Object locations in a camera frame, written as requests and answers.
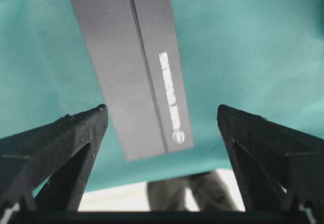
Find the pant leg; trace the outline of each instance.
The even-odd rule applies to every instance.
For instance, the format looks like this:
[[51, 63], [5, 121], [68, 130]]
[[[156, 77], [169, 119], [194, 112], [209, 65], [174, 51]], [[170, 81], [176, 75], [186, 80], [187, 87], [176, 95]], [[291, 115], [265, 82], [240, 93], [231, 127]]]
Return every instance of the pant leg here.
[[147, 197], [151, 211], [187, 211], [183, 177], [171, 178], [147, 184]]
[[201, 211], [236, 210], [227, 186], [215, 171], [191, 175], [188, 182]]

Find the gray cardboard strip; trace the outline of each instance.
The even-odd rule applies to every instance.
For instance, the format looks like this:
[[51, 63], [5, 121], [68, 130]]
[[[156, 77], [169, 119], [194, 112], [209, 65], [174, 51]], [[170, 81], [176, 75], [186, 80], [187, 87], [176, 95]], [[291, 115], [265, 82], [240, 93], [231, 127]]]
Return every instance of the gray cardboard strip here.
[[192, 147], [171, 0], [71, 2], [126, 160]]
[[71, 0], [128, 161], [166, 152], [130, 0]]
[[193, 147], [172, 2], [134, 0], [134, 4], [167, 150]]

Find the white surface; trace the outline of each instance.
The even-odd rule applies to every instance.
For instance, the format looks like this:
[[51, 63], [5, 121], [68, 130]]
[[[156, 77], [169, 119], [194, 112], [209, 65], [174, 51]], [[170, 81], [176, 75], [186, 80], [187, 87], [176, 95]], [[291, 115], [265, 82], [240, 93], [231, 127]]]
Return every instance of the white surface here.
[[[227, 184], [238, 210], [244, 211], [233, 171], [218, 169], [217, 172]], [[190, 189], [186, 189], [186, 206], [190, 211], [198, 211]], [[82, 197], [79, 211], [149, 211], [146, 182], [87, 192]]]
[[12, 208], [8, 208], [5, 210], [4, 215], [2, 216], [2, 218], [0, 219], [0, 224], [7, 224], [12, 216], [12, 214], [15, 211], [19, 211], [20, 210], [20, 205], [19, 203], [14, 204], [14, 206]]

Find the teal backdrop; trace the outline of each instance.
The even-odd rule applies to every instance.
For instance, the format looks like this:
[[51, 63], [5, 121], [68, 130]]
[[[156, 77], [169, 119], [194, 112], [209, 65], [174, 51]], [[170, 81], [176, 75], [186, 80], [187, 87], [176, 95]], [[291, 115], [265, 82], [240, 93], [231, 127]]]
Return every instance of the teal backdrop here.
[[[229, 168], [228, 104], [324, 137], [324, 0], [173, 0], [195, 148], [127, 163], [113, 123], [87, 191]], [[0, 138], [104, 99], [70, 0], [0, 0]]]

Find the printed logo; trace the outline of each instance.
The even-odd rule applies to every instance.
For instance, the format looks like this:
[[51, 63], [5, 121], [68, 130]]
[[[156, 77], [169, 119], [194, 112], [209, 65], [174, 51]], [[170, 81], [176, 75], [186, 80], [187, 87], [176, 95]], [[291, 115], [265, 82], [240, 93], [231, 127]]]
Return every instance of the printed logo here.
[[181, 122], [179, 117], [177, 99], [174, 93], [173, 81], [172, 81], [167, 52], [160, 53], [159, 58], [160, 58], [163, 80], [166, 88], [169, 111], [170, 111], [170, 116], [172, 121], [172, 128], [173, 128], [172, 138], [175, 143], [182, 144], [185, 139], [185, 133], [180, 129]]

